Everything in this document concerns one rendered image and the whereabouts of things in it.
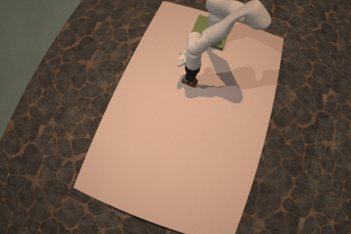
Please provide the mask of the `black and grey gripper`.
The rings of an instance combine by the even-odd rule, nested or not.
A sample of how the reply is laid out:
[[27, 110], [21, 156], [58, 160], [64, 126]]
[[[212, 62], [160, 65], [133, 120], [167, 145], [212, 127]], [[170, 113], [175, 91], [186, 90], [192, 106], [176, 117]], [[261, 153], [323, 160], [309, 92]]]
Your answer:
[[191, 64], [189, 62], [187, 62], [186, 59], [186, 55], [187, 55], [187, 51], [183, 50], [179, 56], [179, 59], [177, 61], [177, 66], [181, 67], [185, 64], [185, 71], [187, 72], [186, 75], [183, 76], [185, 83], [187, 83], [187, 81], [191, 81], [193, 82], [196, 75], [199, 73], [199, 70], [201, 68], [201, 61], [197, 64]]

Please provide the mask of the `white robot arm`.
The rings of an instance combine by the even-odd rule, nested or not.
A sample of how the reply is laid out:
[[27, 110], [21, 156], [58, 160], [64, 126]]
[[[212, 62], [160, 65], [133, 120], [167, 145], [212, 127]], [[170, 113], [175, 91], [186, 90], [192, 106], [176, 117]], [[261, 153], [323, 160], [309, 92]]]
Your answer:
[[252, 0], [246, 4], [235, 0], [207, 0], [206, 8], [209, 11], [207, 28], [202, 35], [199, 32], [191, 32], [187, 36], [186, 59], [191, 64], [199, 63], [202, 53], [227, 37], [236, 21], [255, 30], [264, 30], [271, 24], [268, 11], [259, 0]]

